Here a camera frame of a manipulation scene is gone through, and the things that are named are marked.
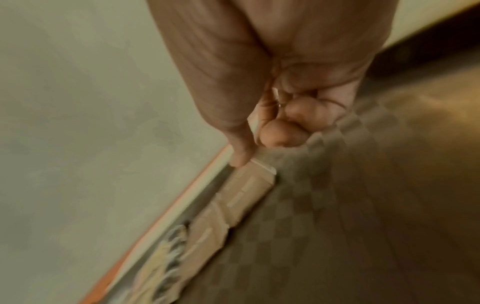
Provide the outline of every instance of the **checkered floor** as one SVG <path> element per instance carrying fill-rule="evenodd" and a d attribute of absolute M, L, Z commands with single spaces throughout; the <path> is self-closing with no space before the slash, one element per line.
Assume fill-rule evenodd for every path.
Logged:
<path fill-rule="evenodd" d="M 480 303 L 480 64 L 429 74 L 262 155 L 278 185 L 179 303 Z"/>

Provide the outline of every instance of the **cardboard piece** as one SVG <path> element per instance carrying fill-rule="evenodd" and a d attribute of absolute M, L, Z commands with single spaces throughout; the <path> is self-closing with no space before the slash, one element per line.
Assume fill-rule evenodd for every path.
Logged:
<path fill-rule="evenodd" d="M 180 257 L 179 277 L 169 285 L 161 301 L 152 296 L 163 281 L 168 245 L 162 242 L 135 278 L 130 304 L 170 304 L 180 297 L 182 289 L 197 275 L 210 258 L 225 244 L 229 228 L 237 226 L 245 215 L 265 196 L 275 183 L 274 168 L 251 160 L 236 169 L 214 199 L 197 215 L 188 228 L 185 248 Z M 150 299 L 133 301 L 133 299 Z"/>

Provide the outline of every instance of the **human hand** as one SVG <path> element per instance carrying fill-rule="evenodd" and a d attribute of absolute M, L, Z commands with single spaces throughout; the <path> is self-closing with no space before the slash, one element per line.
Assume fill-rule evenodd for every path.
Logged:
<path fill-rule="evenodd" d="M 257 142 L 267 147 L 301 145 L 347 112 L 397 0 L 148 4 L 200 114 L 242 166 L 257 148 L 247 122 L 256 106 Z"/>

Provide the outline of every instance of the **gray wall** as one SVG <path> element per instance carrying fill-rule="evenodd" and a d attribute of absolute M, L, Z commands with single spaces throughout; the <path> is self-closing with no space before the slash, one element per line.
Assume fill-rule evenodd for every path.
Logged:
<path fill-rule="evenodd" d="M 0 4 L 0 296 L 75 303 L 226 143 L 144 1 Z"/>

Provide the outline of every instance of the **orange edge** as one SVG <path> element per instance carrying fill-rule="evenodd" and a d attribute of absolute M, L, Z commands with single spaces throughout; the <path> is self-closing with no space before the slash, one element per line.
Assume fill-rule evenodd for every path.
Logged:
<path fill-rule="evenodd" d="M 135 248 L 135 246 L 140 242 L 140 240 L 147 235 L 150 230 L 158 223 L 165 214 L 181 199 L 182 196 L 195 184 L 195 182 L 201 177 L 201 175 L 208 170 L 208 168 L 218 159 L 218 157 L 224 152 L 228 145 L 224 146 L 220 152 L 207 164 L 207 166 L 200 172 L 199 175 L 187 186 L 187 188 L 176 198 L 175 201 L 151 224 L 151 226 L 135 241 L 135 243 L 125 252 L 124 255 L 103 275 L 103 277 L 95 284 L 95 286 L 90 290 L 90 292 L 78 303 L 78 304 L 96 304 L 104 296 L 105 291 L 107 290 L 110 283 L 115 279 L 118 271 L 122 267 L 125 260 L 128 258 L 129 254 Z"/>

